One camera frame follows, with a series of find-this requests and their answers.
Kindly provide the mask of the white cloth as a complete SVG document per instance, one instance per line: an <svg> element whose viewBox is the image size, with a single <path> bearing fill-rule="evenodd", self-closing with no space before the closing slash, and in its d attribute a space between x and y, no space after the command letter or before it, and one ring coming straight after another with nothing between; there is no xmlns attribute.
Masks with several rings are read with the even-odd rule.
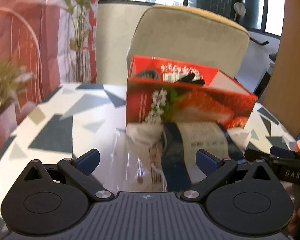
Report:
<svg viewBox="0 0 300 240"><path fill-rule="evenodd" d="M161 124L130 123L126 127L126 135L132 142L149 147L161 140L162 133Z"/></svg>

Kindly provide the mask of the patterned geometric tablecloth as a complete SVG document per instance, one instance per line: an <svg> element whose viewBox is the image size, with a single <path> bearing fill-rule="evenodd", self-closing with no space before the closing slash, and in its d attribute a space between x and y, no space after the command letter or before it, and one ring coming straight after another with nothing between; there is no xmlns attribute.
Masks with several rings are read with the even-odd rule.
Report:
<svg viewBox="0 0 300 240"><path fill-rule="evenodd" d="M109 84L67 83L57 87L10 134L0 150L0 206L22 170L32 159L46 164L76 158L92 148L101 155L93 181L110 174L113 136L126 123L126 88ZM170 193L145 199L123 194L123 204L99 208L84 229L70 230L54 239L235 239L205 222L189 222ZM0 239L21 239L8 231L0 213Z"/></svg>

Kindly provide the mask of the exercise bike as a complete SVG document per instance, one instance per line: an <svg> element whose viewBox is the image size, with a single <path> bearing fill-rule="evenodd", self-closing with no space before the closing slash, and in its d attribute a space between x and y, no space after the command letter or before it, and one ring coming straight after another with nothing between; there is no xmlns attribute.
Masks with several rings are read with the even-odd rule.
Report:
<svg viewBox="0 0 300 240"><path fill-rule="evenodd" d="M269 57L276 54L279 49L280 39L251 32L250 42L253 64L253 92L261 98L269 83L274 68L274 61Z"/></svg>

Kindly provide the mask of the small potted plant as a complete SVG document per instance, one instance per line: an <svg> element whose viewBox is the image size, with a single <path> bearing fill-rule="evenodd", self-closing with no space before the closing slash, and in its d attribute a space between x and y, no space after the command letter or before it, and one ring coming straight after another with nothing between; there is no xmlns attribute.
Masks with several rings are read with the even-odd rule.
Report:
<svg viewBox="0 0 300 240"><path fill-rule="evenodd" d="M25 66L8 60L0 61L0 149L17 126L16 105L19 94L36 78Z"/></svg>

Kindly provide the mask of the red strawberry cardboard box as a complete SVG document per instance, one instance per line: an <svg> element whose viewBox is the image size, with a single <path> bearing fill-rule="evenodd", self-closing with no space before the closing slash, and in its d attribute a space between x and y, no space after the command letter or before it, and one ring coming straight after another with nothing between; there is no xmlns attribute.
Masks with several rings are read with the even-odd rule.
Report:
<svg viewBox="0 0 300 240"><path fill-rule="evenodd" d="M134 56L127 79L126 124L214 121L244 127L257 96L221 70Z"/></svg>

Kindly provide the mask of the white round lamp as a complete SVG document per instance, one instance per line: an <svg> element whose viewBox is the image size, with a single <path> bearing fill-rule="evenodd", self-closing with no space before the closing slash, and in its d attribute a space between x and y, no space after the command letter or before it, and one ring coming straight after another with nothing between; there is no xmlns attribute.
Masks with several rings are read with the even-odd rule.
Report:
<svg viewBox="0 0 300 240"><path fill-rule="evenodd" d="M244 17L246 14L246 8L245 5L241 2L236 2L234 4L234 11L235 11L235 16L234 16L234 21L236 21L239 16Z"/></svg>

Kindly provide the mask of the red white curtain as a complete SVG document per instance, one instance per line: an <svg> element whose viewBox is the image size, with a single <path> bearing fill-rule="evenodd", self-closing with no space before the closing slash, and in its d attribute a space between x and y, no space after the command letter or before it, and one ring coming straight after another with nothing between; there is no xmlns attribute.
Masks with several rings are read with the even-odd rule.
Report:
<svg viewBox="0 0 300 240"><path fill-rule="evenodd" d="M0 0L0 61L34 75L19 104L40 103L61 83L95 83L98 0Z"/></svg>

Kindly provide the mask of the beige upholstered chair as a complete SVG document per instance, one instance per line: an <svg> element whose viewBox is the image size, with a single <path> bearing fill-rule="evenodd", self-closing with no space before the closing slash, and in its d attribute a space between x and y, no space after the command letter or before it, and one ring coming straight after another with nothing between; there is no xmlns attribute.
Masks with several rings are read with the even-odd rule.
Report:
<svg viewBox="0 0 300 240"><path fill-rule="evenodd" d="M250 34L240 24L213 12L185 6L154 5L142 14L127 51L215 67L235 77Z"/></svg>

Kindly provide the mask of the tall green plant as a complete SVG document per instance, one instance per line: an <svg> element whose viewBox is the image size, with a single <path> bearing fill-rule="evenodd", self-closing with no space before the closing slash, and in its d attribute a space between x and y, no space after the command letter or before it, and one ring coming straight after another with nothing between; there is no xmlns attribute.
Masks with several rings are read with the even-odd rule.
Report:
<svg viewBox="0 0 300 240"><path fill-rule="evenodd" d="M95 83L96 68L96 27L98 0L63 0L65 23L64 81Z"/></svg>

